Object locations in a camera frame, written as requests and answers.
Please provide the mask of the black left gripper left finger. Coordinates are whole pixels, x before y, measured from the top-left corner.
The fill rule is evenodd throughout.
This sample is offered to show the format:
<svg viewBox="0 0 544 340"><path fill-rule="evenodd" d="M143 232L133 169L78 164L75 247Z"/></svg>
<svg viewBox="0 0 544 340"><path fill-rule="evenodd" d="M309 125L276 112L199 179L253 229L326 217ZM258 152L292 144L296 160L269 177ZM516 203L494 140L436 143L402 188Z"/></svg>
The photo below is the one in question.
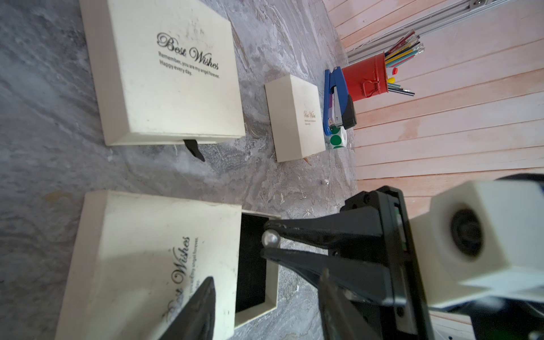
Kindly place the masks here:
<svg viewBox="0 0 544 340"><path fill-rule="evenodd" d="M212 276L208 276L160 340L212 340L215 304L215 282Z"/></svg>

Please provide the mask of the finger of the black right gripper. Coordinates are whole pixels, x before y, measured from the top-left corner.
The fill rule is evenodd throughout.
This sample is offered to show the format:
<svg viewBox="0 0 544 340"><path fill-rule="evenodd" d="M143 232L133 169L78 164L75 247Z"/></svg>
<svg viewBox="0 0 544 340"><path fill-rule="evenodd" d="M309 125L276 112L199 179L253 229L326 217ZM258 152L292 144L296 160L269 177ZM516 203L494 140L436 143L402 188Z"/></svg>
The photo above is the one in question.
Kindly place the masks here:
<svg viewBox="0 0 544 340"><path fill-rule="evenodd" d="M269 220L265 223L265 229L274 230L286 239L322 249L383 235L380 214L376 208L369 206L321 218Z"/></svg>
<svg viewBox="0 0 544 340"><path fill-rule="evenodd" d="M351 301L394 305L390 270L382 264L292 249L265 248L261 255L297 273L314 287L319 286L321 275L327 272Z"/></svg>

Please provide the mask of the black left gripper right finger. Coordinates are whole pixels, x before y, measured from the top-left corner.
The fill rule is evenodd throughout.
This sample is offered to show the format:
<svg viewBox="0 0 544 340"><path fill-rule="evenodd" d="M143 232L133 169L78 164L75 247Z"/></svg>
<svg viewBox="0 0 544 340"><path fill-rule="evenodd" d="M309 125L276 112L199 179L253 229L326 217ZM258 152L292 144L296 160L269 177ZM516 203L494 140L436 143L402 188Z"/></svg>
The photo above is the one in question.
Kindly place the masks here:
<svg viewBox="0 0 544 340"><path fill-rule="evenodd" d="M381 339L324 269L318 285L324 339Z"/></svg>

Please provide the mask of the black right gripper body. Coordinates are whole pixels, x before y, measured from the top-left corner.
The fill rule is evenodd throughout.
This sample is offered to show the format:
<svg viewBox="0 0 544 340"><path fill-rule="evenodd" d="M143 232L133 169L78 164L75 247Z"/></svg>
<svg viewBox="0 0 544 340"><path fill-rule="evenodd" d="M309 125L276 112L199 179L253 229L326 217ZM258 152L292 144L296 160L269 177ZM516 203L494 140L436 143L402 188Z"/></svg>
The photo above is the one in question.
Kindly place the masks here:
<svg viewBox="0 0 544 340"><path fill-rule="evenodd" d="M363 235L342 246L348 259L385 267L392 297L354 304L363 319L381 339L433 339L429 308L417 263L415 243L402 191L382 186L347 199L342 212L377 213L374 220L358 220Z"/></svg>

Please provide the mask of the pearl earring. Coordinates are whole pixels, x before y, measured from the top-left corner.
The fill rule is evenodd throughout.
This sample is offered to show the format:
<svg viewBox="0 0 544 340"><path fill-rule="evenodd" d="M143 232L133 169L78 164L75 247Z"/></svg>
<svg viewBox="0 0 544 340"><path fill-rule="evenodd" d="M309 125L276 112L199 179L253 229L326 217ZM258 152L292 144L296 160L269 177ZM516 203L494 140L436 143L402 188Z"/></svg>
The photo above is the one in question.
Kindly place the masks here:
<svg viewBox="0 0 544 340"><path fill-rule="evenodd" d="M273 229L265 230L262 235L262 245L264 248L279 248L281 242L281 237Z"/></svg>

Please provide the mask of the cream drawer jewelry box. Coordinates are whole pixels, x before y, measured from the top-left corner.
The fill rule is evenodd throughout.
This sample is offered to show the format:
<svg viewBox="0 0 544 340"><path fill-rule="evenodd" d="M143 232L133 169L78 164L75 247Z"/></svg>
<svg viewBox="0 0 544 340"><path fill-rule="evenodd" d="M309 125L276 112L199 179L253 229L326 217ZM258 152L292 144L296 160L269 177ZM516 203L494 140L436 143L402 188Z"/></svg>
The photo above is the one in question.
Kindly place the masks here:
<svg viewBox="0 0 544 340"><path fill-rule="evenodd" d="M271 215L240 205L120 191L84 204L57 339L160 339L205 279L212 339L275 310L279 267L263 259Z"/></svg>

